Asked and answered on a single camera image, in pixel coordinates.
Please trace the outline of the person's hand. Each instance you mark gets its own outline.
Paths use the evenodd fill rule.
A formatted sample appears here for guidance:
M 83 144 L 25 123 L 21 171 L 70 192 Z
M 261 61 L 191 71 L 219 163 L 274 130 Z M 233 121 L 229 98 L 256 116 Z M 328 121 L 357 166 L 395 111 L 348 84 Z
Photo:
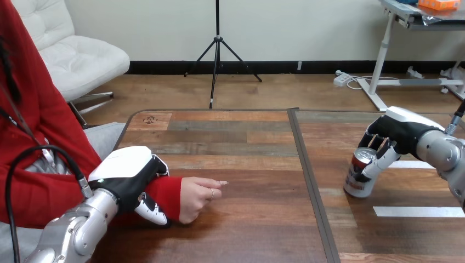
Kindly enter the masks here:
M 179 222 L 190 224 L 211 201 L 222 197 L 222 186 L 227 181 L 209 178 L 182 178 Z

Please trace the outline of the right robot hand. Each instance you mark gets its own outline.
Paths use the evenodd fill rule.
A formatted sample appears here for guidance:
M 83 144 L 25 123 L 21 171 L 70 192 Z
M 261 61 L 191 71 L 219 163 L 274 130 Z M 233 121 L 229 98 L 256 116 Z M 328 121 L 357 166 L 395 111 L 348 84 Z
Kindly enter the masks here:
M 375 181 L 382 171 L 402 155 L 413 155 L 419 160 L 417 146 L 428 133 L 443 135 L 444 128 L 436 122 L 407 109 L 391 106 L 384 115 L 375 119 L 365 130 L 357 149 L 369 148 L 375 156 L 362 167 L 353 164 L 354 180 L 359 183 Z

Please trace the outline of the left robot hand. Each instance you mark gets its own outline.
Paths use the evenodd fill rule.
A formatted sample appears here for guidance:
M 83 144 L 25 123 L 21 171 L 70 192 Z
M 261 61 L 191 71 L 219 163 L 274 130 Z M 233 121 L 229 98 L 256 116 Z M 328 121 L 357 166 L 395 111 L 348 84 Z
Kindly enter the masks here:
M 90 173 L 88 181 L 92 190 L 104 190 L 114 196 L 118 215 L 135 212 L 167 227 L 170 220 L 146 188 L 154 180 L 168 176 L 167 164 L 148 147 L 130 146 L 111 152 Z

